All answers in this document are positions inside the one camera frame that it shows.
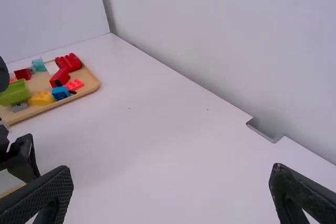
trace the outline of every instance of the blue lego brick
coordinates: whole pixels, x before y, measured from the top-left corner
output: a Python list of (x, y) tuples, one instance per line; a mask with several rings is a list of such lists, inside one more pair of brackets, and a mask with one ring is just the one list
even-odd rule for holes
[(44, 62), (41, 58), (39, 59), (36, 59), (36, 60), (33, 60), (32, 61), (32, 64), (34, 66), (34, 69), (37, 71), (37, 72), (44, 72), (44, 71), (47, 71), (47, 68), (46, 66), (44, 65)]
[(65, 86), (56, 87), (56, 88), (53, 88), (52, 90), (53, 91), (51, 93), (53, 94), (56, 101), (59, 101), (66, 97), (71, 96), (68, 88)]

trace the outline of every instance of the red lego brick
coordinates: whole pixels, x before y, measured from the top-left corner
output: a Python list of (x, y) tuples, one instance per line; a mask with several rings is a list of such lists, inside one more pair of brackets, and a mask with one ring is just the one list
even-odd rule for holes
[(59, 69), (56, 74), (50, 79), (50, 84), (53, 88), (67, 84), (70, 79), (69, 71), (67, 68)]
[(30, 80), (31, 79), (31, 71), (28, 68), (24, 68), (24, 69), (20, 69), (20, 70), (16, 70), (14, 71), (15, 77), (17, 80), (19, 79), (25, 79), (25, 80)]
[(55, 61), (59, 68), (68, 68), (69, 72), (74, 72), (82, 67), (82, 62), (74, 53), (57, 57)]
[(68, 84), (66, 84), (66, 87), (70, 91), (75, 91), (77, 89), (84, 87), (84, 83), (78, 79), (75, 79), (73, 81), (70, 81)]

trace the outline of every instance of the green lego brick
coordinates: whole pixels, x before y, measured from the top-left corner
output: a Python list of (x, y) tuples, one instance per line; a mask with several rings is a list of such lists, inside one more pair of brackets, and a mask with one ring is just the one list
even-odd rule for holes
[(8, 88), (0, 93), (0, 105), (10, 106), (25, 102), (30, 98), (27, 82), (25, 79), (13, 81)]

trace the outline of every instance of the white wall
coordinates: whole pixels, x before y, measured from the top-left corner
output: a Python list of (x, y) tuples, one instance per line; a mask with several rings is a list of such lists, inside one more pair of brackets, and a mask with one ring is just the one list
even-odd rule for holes
[(334, 0), (108, 2), (120, 37), (336, 163)]
[(0, 0), (0, 56), (6, 62), (109, 31), (102, 0)]

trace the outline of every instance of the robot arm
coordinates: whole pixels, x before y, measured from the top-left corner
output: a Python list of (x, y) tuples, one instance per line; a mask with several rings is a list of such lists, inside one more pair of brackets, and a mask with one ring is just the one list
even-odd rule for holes
[[(0, 93), (9, 85), (9, 73), (4, 60), (0, 57)], [(31, 134), (19, 137), (11, 144), (9, 151), (8, 130), (0, 125), (0, 170), (7, 169), (15, 177), (28, 183), (40, 177), (36, 165), (33, 136)]]
[(7, 66), (0, 56), (0, 92), (5, 91), (9, 85), (9, 72)]

